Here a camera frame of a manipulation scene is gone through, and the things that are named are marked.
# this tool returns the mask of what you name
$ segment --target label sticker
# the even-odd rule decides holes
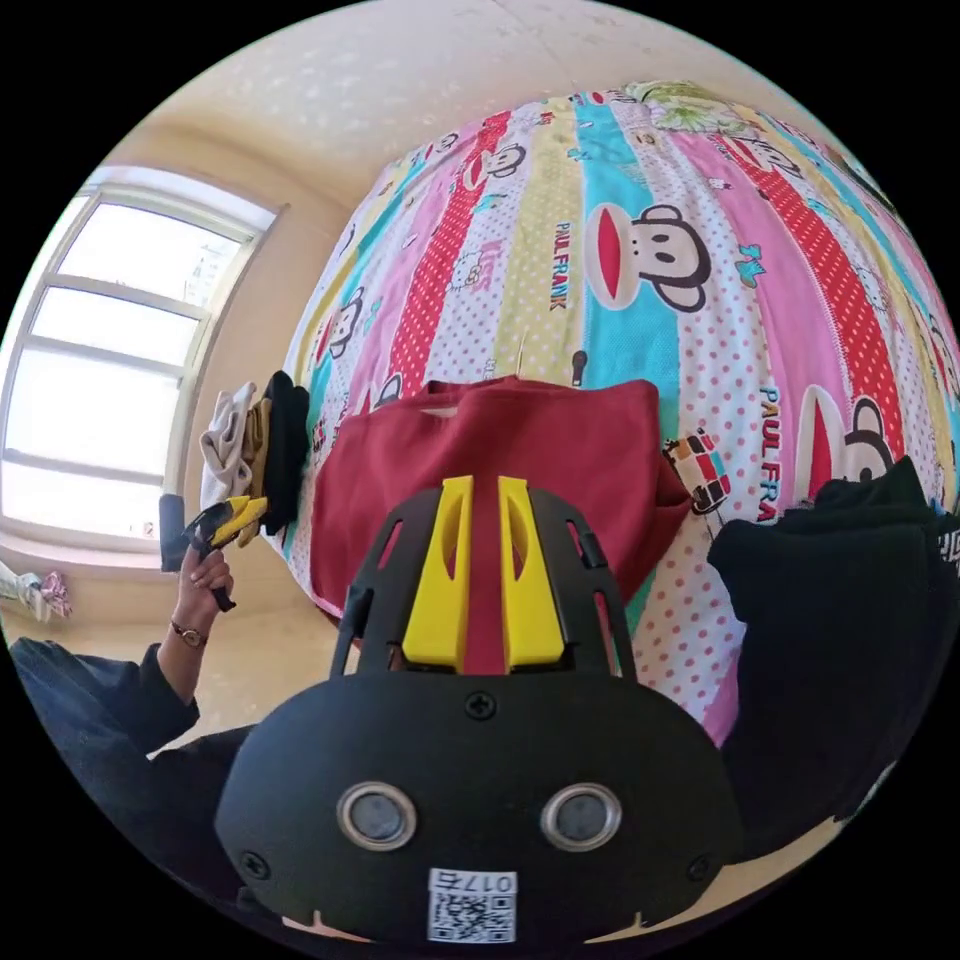
[[[434,943],[514,943],[517,875],[430,871],[427,939]]]

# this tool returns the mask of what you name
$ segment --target hand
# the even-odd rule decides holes
[[[217,587],[223,587],[227,596],[233,591],[233,577],[223,554],[214,550],[201,563],[200,554],[189,547],[180,568],[177,609],[173,617],[177,625],[209,634],[213,621],[220,613],[212,592]]]

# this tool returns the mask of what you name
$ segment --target bed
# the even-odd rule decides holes
[[[889,201],[853,158],[689,83],[527,103],[390,164],[285,369],[310,391],[311,452],[298,521],[271,542],[333,615],[310,525],[344,417],[434,379],[656,384],[693,509],[626,598],[634,651],[717,742],[743,633],[705,560],[719,526],[904,455],[948,509],[960,490],[960,351]]]

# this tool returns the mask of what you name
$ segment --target yellow and black tool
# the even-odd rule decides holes
[[[187,547],[192,546],[203,560],[214,550],[220,550],[236,540],[250,524],[257,523],[267,512],[266,497],[229,497],[201,510],[182,531],[173,537],[164,537],[164,520],[167,525],[171,518],[183,517],[183,498],[165,494],[160,503],[161,519],[161,556],[165,571],[179,570]],[[217,605],[226,613],[236,604],[227,596],[222,587],[213,591]]]
[[[465,669],[474,497],[455,477],[391,511],[329,678],[237,753],[223,849],[272,912],[410,952],[529,955],[663,923],[739,855],[722,755],[637,682],[584,517],[524,480],[498,488],[504,668]]]

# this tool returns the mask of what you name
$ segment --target red cloth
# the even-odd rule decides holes
[[[503,673],[497,477],[522,477],[580,510],[626,602],[690,506],[660,452],[657,408],[657,389],[646,381],[575,390],[507,377],[433,382],[416,396],[344,420],[316,481],[315,593],[342,608],[390,511],[444,479],[473,476],[465,671]]]

